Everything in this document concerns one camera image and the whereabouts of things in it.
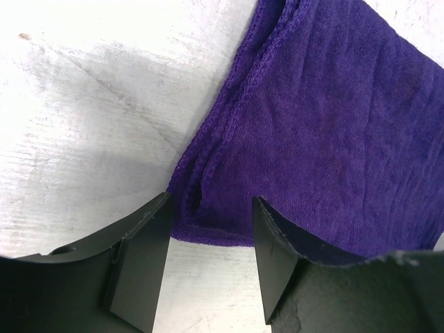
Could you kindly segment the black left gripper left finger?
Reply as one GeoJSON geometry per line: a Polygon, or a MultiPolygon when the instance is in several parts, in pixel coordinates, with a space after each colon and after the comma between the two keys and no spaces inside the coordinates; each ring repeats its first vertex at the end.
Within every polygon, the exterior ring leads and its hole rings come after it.
{"type": "Polygon", "coordinates": [[[2,332],[151,332],[171,229],[162,193],[47,255],[1,258],[2,332]]]}

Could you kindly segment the purple towel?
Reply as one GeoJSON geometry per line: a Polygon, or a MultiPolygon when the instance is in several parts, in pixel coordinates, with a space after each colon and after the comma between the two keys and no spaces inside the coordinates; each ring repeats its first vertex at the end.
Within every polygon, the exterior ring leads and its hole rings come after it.
{"type": "Polygon", "coordinates": [[[443,233],[443,69],[363,1],[258,1],[168,186],[175,239],[251,246],[252,200],[362,257],[443,233]]]}

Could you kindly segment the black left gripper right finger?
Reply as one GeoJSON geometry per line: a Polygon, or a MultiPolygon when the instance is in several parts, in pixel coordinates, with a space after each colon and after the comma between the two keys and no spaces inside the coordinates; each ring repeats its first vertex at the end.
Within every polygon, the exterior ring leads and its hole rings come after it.
{"type": "Polygon", "coordinates": [[[273,332],[442,332],[443,253],[341,250],[253,199],[264,319],[273,332]]]}

